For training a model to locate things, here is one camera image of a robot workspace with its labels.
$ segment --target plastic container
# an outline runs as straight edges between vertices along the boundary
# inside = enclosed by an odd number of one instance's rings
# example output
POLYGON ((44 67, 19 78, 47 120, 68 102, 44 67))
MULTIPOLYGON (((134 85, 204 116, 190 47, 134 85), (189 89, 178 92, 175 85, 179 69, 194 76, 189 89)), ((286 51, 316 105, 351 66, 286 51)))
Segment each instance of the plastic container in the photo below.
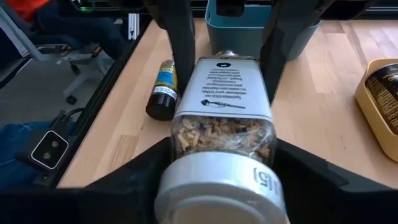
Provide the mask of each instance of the plastic container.
MULTIPOLYGON (((355 98, 362 109, 362 112, 364 113, 374 135, 376 136, 381 149, 388 157, 398 162, 398 135, 394 134, 391 125, 388 125, 386 120, 383 118, 380 107, 375 100, 375 97, 373 97, 371 91, 369 91, 369 85, 367 86, 368 78, 375 71, 394 63, 398 63, 398 58, 380 59, 371 62, 356 89, 355 98)), ((396 106, 398 104, 396 100, 391 98, 380 98, 379 100, 389 100, 390 107, 396 106)))
POLYGON ((365 82, 379 112, 391 131, 398 135, 398 63, 373 72, 365 82))
POLYGON ((163 173, 159 223, 285 223, 271 107, 258 62, 222 54, 197 62, 172 122, 177 154, 163 173))
MULTIPOLYGON (((271 6, 247 5, 240 17, 216 14, 215 0, 209 0, 205 20, 213 54, 230 49, 240 55, 260 57, 263 28, 269 21, 271 6)), ((303 31, 298 37, 288 60, 294 60, 303 52, 320 23, 303 31)))

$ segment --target black cap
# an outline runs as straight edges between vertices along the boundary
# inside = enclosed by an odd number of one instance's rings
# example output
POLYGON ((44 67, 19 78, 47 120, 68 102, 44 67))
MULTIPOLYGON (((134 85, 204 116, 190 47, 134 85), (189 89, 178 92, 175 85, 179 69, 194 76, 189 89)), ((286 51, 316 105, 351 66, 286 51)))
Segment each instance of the black cap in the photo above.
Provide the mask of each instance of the black cap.
POLYGON ((176 100, 168 94, 153 94, 149 97, 146 112, 158 121, 171 121, 176 104, 176 100))

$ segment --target wooden table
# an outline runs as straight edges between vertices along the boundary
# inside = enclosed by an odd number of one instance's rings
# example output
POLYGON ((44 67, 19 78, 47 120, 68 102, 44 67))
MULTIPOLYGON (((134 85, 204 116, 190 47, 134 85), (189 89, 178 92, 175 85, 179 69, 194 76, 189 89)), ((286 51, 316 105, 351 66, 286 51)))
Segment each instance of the wooden table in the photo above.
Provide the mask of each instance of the wooden table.
MULTIPOLYGON (((197 56, 210 54, 195 21, 197 56)), ((324 22, 289 62, 272 108, 277 135, 330 162, 398 188, 398 164, 380 150, 354 91, 366 65, 398 57, 398 21, 324 22)), ((146 115, 160 63, 172 58, 167 34, 151 23, 82 142, 59 187, 83 187, 170 135, 146 115)))

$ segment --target black label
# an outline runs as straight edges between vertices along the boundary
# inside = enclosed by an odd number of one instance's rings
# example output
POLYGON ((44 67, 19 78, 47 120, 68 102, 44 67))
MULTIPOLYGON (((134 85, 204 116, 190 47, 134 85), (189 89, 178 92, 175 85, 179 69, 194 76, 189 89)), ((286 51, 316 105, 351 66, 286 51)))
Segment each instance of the black label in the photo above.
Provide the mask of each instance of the black label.
POLYGON ((230 66, 231 66, 231 64, 228 62, 217 63, 217 67, 220 67, 220 68, 228 68, 230 66))
POLYGON ((365 85, 384 121, 394 134, 398 134, 398 64, 375 71, 365 85))

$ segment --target silver lid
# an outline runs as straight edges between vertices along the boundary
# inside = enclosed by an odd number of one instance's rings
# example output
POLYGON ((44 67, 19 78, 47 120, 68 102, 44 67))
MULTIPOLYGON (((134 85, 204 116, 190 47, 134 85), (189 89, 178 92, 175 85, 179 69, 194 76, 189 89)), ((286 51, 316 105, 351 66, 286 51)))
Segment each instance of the silver lid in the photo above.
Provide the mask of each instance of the silver lid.
POLYGON ((155 200, 162 224, 280 224, 286 222, 275 173, 246 156, 198 152, 171 164, 155 200))

